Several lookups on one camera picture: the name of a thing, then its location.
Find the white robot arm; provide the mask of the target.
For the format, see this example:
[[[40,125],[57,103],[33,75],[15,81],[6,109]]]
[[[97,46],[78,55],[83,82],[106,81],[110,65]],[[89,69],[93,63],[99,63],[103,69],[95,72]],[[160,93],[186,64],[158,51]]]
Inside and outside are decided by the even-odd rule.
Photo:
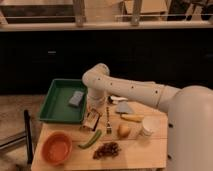
[[[111,93],[164,112],[168,129],[167,171],[213,171],[213,90],[204,86],[176,88],[155,82],[113,78],[99,63],[82,76],[93,106]]]

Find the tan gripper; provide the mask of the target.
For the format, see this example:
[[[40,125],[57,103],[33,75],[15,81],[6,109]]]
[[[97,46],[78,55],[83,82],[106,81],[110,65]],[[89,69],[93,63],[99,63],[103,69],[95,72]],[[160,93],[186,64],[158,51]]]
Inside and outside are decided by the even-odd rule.
[[[88,111],[83,121],[83,128],[86,130],[94,130],[100,116],[101,114],[95,109]]]

